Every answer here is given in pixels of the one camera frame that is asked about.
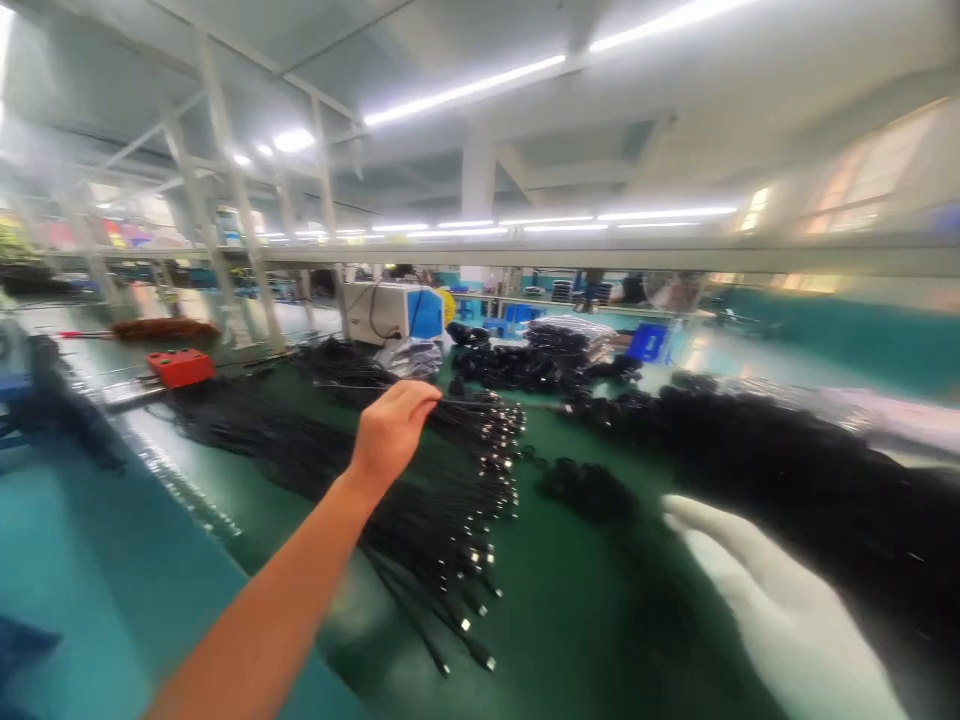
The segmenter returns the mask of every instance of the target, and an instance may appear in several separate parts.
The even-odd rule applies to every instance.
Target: fluorescent light
[[[637,225],[617,225],[618,228],[628,227],[689,227],[700,223],[639,223]]]
[[[642,40],[653,35],[676,30],[685,25],[693,25],[703,20],[721,15],[730,10],[747,5],[755,0],[694,0],[681,5],[676,10],[661,15],[655,20],[638,25],[615,35],[610,35],[590,45],[590,52],[603,52],[626,43]]]
[[[524,232],[561,232],[572,230],[606,230],[609,225],[531,225]]]
[[[7,55],[10,49],[10,33],[13,30],[13,21],[17,14],[6,7],[0,5],[0,96],[3,95],[3,89],[7,81]],[[0,102],[0,128],[3,127],[4,114],[6,109]]]
[[[656,220],[657,218],[671,217],[713,217],[714,215],[731,215],[737,211],[734,207],[704,207],[683,208],[679,210],[652,210],[635,213],[613,213],[601,215],[597,220]]]
[[[273,139],[273,146],[280,152],[300,152],[313,145],[313,135],[303,128],[287,130]]]
[[[507,228],[474,228],[473,230],[427,230],[407,233],[407,237],[468,237],[471,235],[503,235]]]
[[[367,125],[379,125],[391,120],[399,120],[400,118],[415,115],[416,113],[429,110],[430,108],[437,107],[438,105],[443,105],[451,100],[458,100],[459,98],[466,97],[467,95],[473,95],[483,90],[496,87],[497,85],[503,85],[504,83],[522,78],[526,75],[530,75],[531,73],[535,73],[540,70],[546,70],[554,65],[559,65],[566,59],[566,55],[554,55],[553,57],[547,58],[546,60],[541,60],[540,62],[524,65],[523,67],[518,67],[513,70],[508,70],[505,73],[500,73],[499,75],[485,78],[484,80],[478,80],[477,82],[470,83],[469,85],[462,85],[461,87],[454,88],[453,90],[447,90],[447,92],[440,93],[439,95],[430,95],[429,97],[420,98],[419,100],[413,100],[411,102],[403,103],[402,105],[397,105],[383,112],[367,115],[363,119],[363,122]]]
[[[569,218],[540,218],[539,220],[527,219],[527,220],[501,220],[501,225],[530,225],[532,223],[548,223],[548,222],[586,222],[588,220],[593,220],[593,215],[585,215],[583,217],[569,217]]]
[[[426,230],[429,225],[415,223],[413,225],[374,225],[374,232],[407,232],[408,230]]]
[[[493,225],[493,220],[464,220],[462,222],[455,223],[440,223],[437,225],[437,227],[483,227],[484,225]]]

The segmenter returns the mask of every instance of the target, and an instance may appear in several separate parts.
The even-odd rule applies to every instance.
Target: ceiling
[[[546,57],[579,58],[591,41],[681,3],[24,0],[14,4],[2,150],[56,188],[153,126],[159,97],[179,105],[193,96],[202,88],[195,37],[176,14],[285,69],[403,5],[295,71],[339,107],[325,106],[323,119],[346,216],[459,216],[463,148],[476,142],[496,158],[494,212],[728,199],[909,110],[897,98],[912,88],[940,92],[929,78],[952,67],[960,47],[949,0],[757,0],[477,102],[357,122]],[[311,127],[299,89],[224,47],[215,58],[244,152]],[[191,154],[218,157],[206,102],[182,123]],[[159,134],[113,169],[135,185],[175,174]],[[315,178],[294,187],[319,194]]]

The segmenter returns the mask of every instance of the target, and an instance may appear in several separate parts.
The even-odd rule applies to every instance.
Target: hand
[[[379,502],[410,464],[420,443],[427,415],[440,391],[427,383],[400,380],[360,414],[353,459],[344,475]]]
[[[907,718],[886,670],[827,583],[741,517],[676,495],[663,507],[793,720]]]

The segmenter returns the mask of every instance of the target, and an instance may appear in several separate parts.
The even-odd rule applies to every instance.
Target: wrist
[[[369,471],[351,464],[334,481],[329,493],[334,493],[346,507],[369,516],[383,499],[383,493],[378,491],[380,487]]]

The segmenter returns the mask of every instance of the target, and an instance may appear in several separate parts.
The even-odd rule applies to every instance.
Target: shelf
[[[231,263],[242,262],[239,247],[221,248]],[[189,250],[104,248],[109,259],[204,259]],[[78,256],[54,252],[53,256]],[[952,235],[854,234],[782,238],[624,237],[608,233],[590,238],[522,235],[486,242],[387,242],[367,245],[264,246],[261,257],[272,269],[296,269],[319,263],[411,263],[535,267],[549,259],[554,267],[609,270],[706,270],[737,273],[809,273],[896,277],[960,277],[960,238]]]

